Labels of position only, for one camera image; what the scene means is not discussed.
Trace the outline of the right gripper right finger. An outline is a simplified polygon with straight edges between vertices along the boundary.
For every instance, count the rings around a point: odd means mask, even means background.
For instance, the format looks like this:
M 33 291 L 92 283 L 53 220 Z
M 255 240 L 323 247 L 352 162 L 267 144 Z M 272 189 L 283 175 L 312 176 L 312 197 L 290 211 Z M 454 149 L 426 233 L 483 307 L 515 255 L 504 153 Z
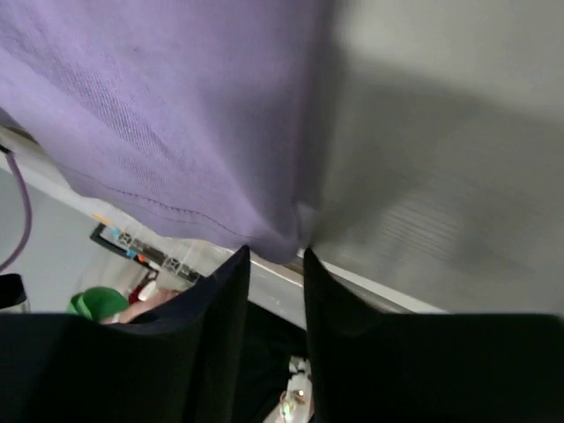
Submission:
M 382 312 L 303 271 L 316 421 L 562 421 L 560 317 Z

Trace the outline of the lavender t shirt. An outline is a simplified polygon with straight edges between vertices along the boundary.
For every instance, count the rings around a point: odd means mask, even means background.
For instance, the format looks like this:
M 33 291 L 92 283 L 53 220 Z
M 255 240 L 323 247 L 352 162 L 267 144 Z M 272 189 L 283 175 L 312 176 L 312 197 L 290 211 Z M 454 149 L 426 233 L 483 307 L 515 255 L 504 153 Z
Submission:
M 155 233 L 293 259 L 329 1 L 4 1 L 1 108 L 80 195 Z

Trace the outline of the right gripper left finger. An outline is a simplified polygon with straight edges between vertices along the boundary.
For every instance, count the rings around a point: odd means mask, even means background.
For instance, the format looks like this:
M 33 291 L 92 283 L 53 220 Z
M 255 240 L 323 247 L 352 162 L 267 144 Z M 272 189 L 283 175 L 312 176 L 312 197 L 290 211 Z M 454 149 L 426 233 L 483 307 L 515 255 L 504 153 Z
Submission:
M 241 248 L 129 323 L 2 315 L 2 421 L 228 422 L 249 277 Z

